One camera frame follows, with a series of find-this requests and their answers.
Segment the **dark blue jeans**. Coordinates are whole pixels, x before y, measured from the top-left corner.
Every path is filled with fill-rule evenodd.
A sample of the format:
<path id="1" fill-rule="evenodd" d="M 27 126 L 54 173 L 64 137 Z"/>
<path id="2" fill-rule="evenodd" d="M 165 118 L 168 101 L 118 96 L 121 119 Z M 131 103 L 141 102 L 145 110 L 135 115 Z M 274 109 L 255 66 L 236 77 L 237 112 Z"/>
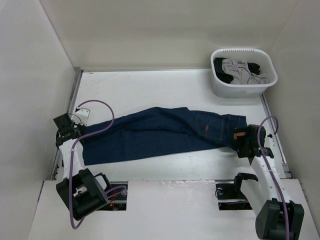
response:
<path id="1" fill-rule="evenodd" d="M 242 115 L 190 110 L 187 107 L 152 107 L 85 128 L 91 134 L 83 140 L 87 166 L 172 154 L 235 149 L 234 129 L 247 127 Z"/>

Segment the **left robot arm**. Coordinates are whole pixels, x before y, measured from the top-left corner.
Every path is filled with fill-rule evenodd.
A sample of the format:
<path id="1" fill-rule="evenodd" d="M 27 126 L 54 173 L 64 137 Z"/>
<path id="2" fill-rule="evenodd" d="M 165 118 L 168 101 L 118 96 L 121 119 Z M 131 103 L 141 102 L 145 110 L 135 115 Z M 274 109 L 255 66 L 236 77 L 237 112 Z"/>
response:
<path id="1" fill-rule="evenodd" d="M 84 128 L 65 113 L 53 119 L 57 126 L 56 146 L 62 154 L 63 177 L 56 190 L 75 221 L 82 221 L 89 214 L 110 203 L 112 186 L 106 175 L 93 175 L 85 168 L 83 145 L 78 139 Z"/>

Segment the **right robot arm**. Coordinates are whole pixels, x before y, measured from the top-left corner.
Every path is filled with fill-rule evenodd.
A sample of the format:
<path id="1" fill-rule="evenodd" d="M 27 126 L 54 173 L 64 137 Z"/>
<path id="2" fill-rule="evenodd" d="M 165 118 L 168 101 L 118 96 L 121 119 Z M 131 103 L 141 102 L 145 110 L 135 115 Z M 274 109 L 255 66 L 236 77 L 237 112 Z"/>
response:
<path id="1" fill-rule="evenodd" d="M 305 211 L 281 184 L 275 156 L 265 146 L 266 136 L 261 125 L 234 130 L 237 156 L 247 158 L 254 173 L 238 173 L 231 190 L 236 197 L 245 197 L 253 209 L 255 231 L 260 240 L 297 240 Z"/>

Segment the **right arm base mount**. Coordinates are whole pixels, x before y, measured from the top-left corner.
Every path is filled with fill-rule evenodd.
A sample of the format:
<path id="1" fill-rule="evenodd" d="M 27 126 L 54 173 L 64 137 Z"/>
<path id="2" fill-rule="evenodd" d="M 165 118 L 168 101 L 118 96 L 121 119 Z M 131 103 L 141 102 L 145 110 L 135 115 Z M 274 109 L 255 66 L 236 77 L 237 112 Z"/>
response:
<path id="1" fill-rule="evenodd" d="M 215 197 L 218 200 L 218 209 L 221 211 L 252 210 L 245 195 L 235 187 L 233 180 L 216 181 Z"/>

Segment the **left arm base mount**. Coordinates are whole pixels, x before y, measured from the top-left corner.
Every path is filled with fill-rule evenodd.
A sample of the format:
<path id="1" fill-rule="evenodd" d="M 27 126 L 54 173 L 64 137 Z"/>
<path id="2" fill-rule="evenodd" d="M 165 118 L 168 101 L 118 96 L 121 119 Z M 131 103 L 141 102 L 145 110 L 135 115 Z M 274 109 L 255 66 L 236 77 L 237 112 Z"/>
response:
<path id="1" fill-rule="evenodd" d="M 128 198 L 128 182 L 111 182 L 111 188 L 118 186 L 125 186 L 126 191 L 119 193 L 113 197 L 110 197 L 110 203 L 102 208 L 103 211 L 125 211 L 127 209 L 127 198 Z"/>

